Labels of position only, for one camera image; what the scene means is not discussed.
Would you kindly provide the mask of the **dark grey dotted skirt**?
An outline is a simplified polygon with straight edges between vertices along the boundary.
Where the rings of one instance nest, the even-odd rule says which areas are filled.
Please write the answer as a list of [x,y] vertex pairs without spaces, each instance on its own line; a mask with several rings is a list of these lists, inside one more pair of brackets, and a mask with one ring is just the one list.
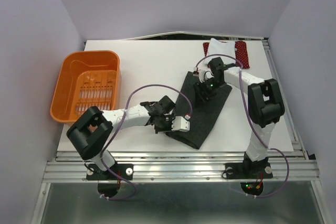
[[181,92],[189,98],[193,106],[193,113],[190,118],[190,130],[188,132],[167,132],[166,136],[198,150],[214,128],[224,104],[231,93],[232,87],[225,85],[219,88],[215,93],[215,97],[209,102],[196,106],[193,84],[197,80],[198,78],[193,76],[189,71],[181,87]]

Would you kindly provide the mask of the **white skirt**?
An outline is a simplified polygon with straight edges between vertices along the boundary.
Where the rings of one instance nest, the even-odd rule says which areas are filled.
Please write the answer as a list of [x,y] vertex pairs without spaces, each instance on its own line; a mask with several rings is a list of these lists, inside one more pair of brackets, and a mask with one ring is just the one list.
[[205,65],[208,65],[211,59],[218,57],[218,56],[209,57],[209,55],[214,54],[227,55],[235,58],[235,42],[231,40],[227,42],[222,42],[215,38],[211,38],[206,54],[207,58],[204,60]]

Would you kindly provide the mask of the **red polka dot skirt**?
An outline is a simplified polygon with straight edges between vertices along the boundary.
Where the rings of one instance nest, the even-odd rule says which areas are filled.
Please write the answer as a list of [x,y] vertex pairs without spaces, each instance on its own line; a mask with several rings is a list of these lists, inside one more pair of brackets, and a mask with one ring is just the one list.
[[[235,42],[235,58],[243,64],[244,69],[249,69],[249,58],[248,58],[248,52],[247,52],[247,45],[244,41],[238,40]],[[204,55],[206,56],[207,50],[208,50],[209,42],[203,43],[203,51]]]

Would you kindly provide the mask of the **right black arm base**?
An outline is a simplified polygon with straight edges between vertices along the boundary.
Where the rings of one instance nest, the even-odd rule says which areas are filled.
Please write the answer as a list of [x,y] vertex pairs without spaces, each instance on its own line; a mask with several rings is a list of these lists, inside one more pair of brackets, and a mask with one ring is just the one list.
[[268,158],[262,161],[252,162],[244,159],[241,163],[225,163],[222,177],[226,179],[271,179],[273,178],[272,169]]

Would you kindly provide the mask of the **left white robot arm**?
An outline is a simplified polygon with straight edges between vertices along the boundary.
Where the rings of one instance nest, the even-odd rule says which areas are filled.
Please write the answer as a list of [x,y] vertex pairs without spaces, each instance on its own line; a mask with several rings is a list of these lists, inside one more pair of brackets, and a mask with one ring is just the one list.
[[69,128],[67,138],[84,161],[93,162],[106,179],[117,172],[116,161],[104,147],[117,131],[134,126],[153,125],[155,131],[172,129],[175,103],[164,96],[160,101],[141,102],[128,109],[101,111],[97,106],[88,108]]

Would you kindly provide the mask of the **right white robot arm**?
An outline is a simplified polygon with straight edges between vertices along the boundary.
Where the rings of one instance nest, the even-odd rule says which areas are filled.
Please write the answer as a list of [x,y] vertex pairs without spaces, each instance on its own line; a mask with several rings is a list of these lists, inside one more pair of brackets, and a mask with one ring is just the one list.
[[216,91],[230,84],[241,92],[245,114],[252,130],[250,142],[245,152],[248,159],[242,163],[244,175],[253,177],[260,172],[260,162],[266,161],[269,142],[275,125],[285,113],[279,83],[276,79],[262,79],[243,71],[243,64],[234,57],[224,54],[213,54],[206,70],[193,70],[198,77],[194,84],[195,105],[201,106],[209,102]]

